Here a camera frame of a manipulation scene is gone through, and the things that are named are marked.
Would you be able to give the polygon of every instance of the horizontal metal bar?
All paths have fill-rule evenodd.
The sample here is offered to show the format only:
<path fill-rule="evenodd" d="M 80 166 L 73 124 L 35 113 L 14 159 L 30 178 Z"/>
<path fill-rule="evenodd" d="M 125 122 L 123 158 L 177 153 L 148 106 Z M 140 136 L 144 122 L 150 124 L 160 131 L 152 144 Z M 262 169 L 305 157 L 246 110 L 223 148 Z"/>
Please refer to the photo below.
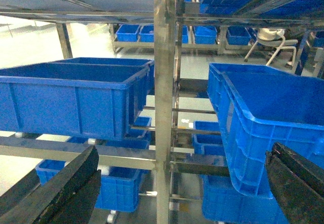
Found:
<path fill-rule="evenodd" d="M 117 40 L 115 40 L 113 43 L 117 48 L 154 48 L 154 43 L 144 43 L 140 41 L 118 42 Z M 217 44 L 182 44 L 182 49 L 217 50 L 217 48 Z"/>
<path fill-rule="evenodd" d="M 172 153 L 171 171 L 192 174 L 229 176 L 224 156 Z"/>
<path fill-rule="evenodd" d="M 109 12 L 109 11 L 49 11 L 49 10 L 13 10 L 0 9 L 0 14 L 30 15 L 77 15 L 77 16 L 140 16 L 153 17 L 152 12 Z"/>
<path fill-rule="evenodd" d="M 87 147 L 88 144 L 0 137 L 0 154 L 7 156 L 72 161 Z M 96 148 L 100 165 L 155 169 L 155 151 L 102 145 Z"/>
<path fill-rule="evenodd" d="M 150 145 L 150 150 L 155 150 L 155 145 Z M 178 153 L 187 153 L 187 154 L 194 154 L 193 148 L 182 148 L 182 147 L 171 147 L 172 152 L 178 152 Z"/>
<path fill-rule="evenodd" d="M 182 16 L 178 17 L 178 19 L 183 19 L 183 18 L 190 18 L 190 19 L 199 19 L 199 20 L 204 20 L 204 19 L 228 19 L 228 20 L 270 20 L 270 21 L 287 21 L 287 18 L 278 18 L 278 17 L 251 17 L 251 16 L 228 16 L 228 15 L 214 15 L 214 14 L 183 14 Z M 297 19 L 297 18 L 289 18 L 288 19 L 290 22 L 305 22 L 305 21 L 310 21 L 309 18 L 302 18 L 302 19 Z"/>
<path fill-rule="evenodd" d="M 208 134 L 208 135 L 221 135 L 219 131 L 208 131 L 208 130 L 199 130 L 199 129 L 174 129 L 178 133 L 183 134 Z"/>
<path fill-rule="evenodd" d="M 154 106 L 144 106 L 146 110 L 155 110 Z M 199 109 L 185 109 L 185 108 L 174 108 L 172 111 L 178 111 L 181 113 L 194 113 L 194 114 L 216 114 L 215 111 L 211 110 L 199 110 Z"/>
<path fill-rule="evenodd" d="M 137 126 L 133 125 L 132 129 L 139 129 L 139 130 L 148 130 L 148 131 L 155 131 L 155 127 L 152 126 Z M 174 128 L 174 131 L 183 134 L 208 134 L 208 135 L 220 135 L 219 131 L 208 131 L 208 130 L 199 130 L 199 129 L 180 129 Z"/>
<path fill-rule="evenodd" d="M 145 193 L 139 193 L 139 196 L 148 196 L 148 197 L 156 197 L 157 192 L 151 191 L 151 192 L 145 192 Z M 171 200 L 180 200 L 180 201 L 189 201 L 189 202 L 202 202 L 202 199 L 194 199 L 194 198 L 185 198 L 185 197 L 177 197 L 177 196 L 170 196 Z"/>

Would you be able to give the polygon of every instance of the chair leg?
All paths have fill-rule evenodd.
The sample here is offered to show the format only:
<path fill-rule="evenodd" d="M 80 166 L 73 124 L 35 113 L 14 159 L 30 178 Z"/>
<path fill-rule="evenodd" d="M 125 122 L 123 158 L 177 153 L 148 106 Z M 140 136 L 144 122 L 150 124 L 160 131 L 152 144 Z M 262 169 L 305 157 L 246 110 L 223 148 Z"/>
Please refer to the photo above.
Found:
<path fill-rule="evenodd" d="M 292 60 L 292 67 L 294 67 L 295 60 L 296 60 L 297 49 L 293 47 L 293 60 Z"/>
<path fill-rule="evenodd" d="M 251 49 L 249 50 L 248 54 L 245 56 L 245 58 L 244 58 L 244 62 L 247 62 L 247 61 L 248 61 L 248 58 L 249 58 L 250 54 L 251 54 L 252 51 L 255 49 L 255 47 L 257 46 L 257 44 L 258 44 L 258 41 L 256 41 L 256 42 L 253 44 L 253 46 L 252 46 Z"/>
<path fill-rule="evenodd" d="M 267 66 L 269 66 L 271 64 L 271 62 L 273 61 L 273 59 L 277 56 L 278 52 L 280 51 L 280 47 L 277 47 L 277 50 L 274 52 L 274 54 L 271 56 L 271 58 L 269 59 L 269 61 L 267 62 Z"/>

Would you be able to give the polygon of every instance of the metal shelf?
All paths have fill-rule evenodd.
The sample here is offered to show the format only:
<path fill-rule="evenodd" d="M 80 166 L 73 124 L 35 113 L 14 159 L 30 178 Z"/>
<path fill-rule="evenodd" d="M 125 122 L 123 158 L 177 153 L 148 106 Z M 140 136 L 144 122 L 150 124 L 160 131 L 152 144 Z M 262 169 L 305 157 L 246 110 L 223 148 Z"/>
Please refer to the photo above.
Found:
<path fill-rule="evenodd" d="M 195 132 L 178 129 L 178 112 L 181 111 L 179 97 L 195 97 L 197 92 L 206 91 L 207 86 L 207 81 L 204 80 L 181 79 L 182 49 L 212 49 L 217 50 L 218 54 L 231 53 L 231 50 L 236 49 L 246 51 L 249 49 L 248 46 L 237 47 L 226 43 L 228 26 L 278 28 L 294 26 L 305 31 L 296 57 L 299 61 L 309 32 L 324 29 L 322 22 L 324 10 L 296 17 L 262 16 L 293 1 L 295 0 L 251 0 L 233 14 L 212 15 L 199 14 L 199 3 L 185 3 L 184 0 L 0 0 L 0 14 L 58 23 L 57 30 L 64 58 L 72 57 L 66 22 L 154 23 L 154 44 L 120 43 L 114 36 L 112 44 L 114 47 L 154 47 L 155 150 L 131 150 L 100 145 L 97 149 L 101 165 L 148 169 L 156 173 L 156 218 L 153 217 L 152 221 L 168 224 L 181 220 L 180 213 L 169 211 L 170 200 L 174 200 L 172 194 L 177 194 L 181 188 L 177 172 L 228 174 L 226 168 L 212 164 L 215 157 L 188 155 L 176 152 L 177 148 L 174 147 L 181 140 L 190 142 L 188 138 Z M 212 46 L 181 44 L 183 25 L 206 24 L 221 26 L 220 44 Z M 297 66 L 300 63 L 296 62 L 295 65 L 293 71 L 299 73 L 301 68 Z M 0 137 L 1 154 L 70 161 L 85 149 L 84 145 L 32 138 Z"/>

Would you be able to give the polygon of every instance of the caster wheel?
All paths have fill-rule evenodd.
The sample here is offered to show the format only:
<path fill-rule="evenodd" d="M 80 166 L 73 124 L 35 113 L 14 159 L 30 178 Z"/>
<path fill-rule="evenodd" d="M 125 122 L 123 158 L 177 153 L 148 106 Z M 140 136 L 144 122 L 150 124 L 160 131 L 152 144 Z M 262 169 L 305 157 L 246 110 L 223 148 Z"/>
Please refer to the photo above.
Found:
<path fill-rule="evenodd" d="M 88 144 L 90 144 L 90 145 L 95 145 L 95 144 L 97 144 L 97 140 L 96 139 L 88 139 Z"/>
<path fill-rule="evenodd" d="M 24 137 L 26 134 L 25 133 L 23 133 L 23 132 L 16 132 L 15 133 L 15 137 L 16 138 L 22 138 L 22 137 Z"/>
<path fill-rule="evenodd" d="M 109 214 L 107 217 L 107 223 L 114 224 L 117 216 L 114 214 Z"/>

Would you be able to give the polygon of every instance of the metal post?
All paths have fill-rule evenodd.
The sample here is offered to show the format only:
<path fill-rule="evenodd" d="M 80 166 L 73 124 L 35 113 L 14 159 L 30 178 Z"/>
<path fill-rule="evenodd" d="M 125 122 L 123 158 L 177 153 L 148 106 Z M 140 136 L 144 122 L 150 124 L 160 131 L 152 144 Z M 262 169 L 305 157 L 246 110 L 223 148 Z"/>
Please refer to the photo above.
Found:
<path fill-rule="evenodd" d="M 323 48 L 317 49 L 314 61 L 317 62 L 317 64 L 316 64 L 314 72 L 313 72 L 313 77 L 321 78 L 323 75 L 323 70 L 324 70 L 324 50 L 323 50 Z"/>
<path fill-rule="evenodd" d="M 156 222 L 169 223 L 175 0 L 154 0 Z"/>
<path fill-rule="evenodd" d="M 69 34 L 67 31 L 66 24 L 56 24 L 56 29 L 57 29 L 57 33 L 59 35 L 63 58 L 64 59 L 73 58 Z"/>
<path fill-rule="evenodd" d="M 111 47 L 112 50 L 114 52 L 114 54 L 116 54 L 116 46 L 115 46 L 115 32 L 113 30 L 113 24 L 109 24 L 109 37 L 110 37 L 110 41 L 111 41 Z"/>
<path fill-rule="evenodd" d="M 294 73 L 294 74 L 301 75 L 302 71 L 304 69 L 305 63 L 307 61 L 307 57 L 308 57 L 307 39 L 309 37 L 309 33 L 310 33 L 310 31 L 307 30 L 303 36 L 302 41 L 300 42 L 298 52 L 296 55 L 296 59 L 295 59 L 295 64 L 292 69 L 292 73 Z"/>
<path fill-rule="evenodd" d="M 218 55 L 222 55 L 225 52 L 225 46 L 226 46 L 226 33 L 227 33 L 227 26 L 221 26 L 220 27 L 220 37 L 219 37 L 219 47 L 217 50 Z"/>

